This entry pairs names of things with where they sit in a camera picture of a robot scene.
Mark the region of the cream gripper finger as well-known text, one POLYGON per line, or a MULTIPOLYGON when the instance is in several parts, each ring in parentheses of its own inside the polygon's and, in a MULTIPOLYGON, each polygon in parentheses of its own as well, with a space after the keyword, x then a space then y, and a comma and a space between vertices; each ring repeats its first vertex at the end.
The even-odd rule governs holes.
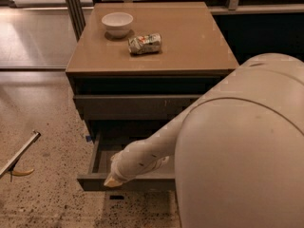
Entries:
POLYGON ((123 180, 114 177, 112 175, 109 175, 104 181, 104 186, 109 188, 119 187, 122 186, 123 184, 124 184, 123 180))

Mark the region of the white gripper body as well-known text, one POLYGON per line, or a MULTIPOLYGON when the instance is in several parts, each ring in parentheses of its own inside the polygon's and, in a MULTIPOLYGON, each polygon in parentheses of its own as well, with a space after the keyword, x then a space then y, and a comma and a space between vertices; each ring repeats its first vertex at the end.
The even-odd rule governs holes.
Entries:
POLYGON ((132 152, 119 152, 111 158, 108 178, 117 183, 124 183, 133 180, 139 172, 138 155, 132 152))

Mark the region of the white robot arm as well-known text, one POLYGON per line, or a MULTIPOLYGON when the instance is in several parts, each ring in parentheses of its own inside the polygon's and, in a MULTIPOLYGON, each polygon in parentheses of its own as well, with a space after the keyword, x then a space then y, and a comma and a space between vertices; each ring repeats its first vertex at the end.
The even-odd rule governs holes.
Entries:
POLYGON ((173 159, 182 228, 304 228, 304 63, 249 59, 112 157, 116 187, 173 159))

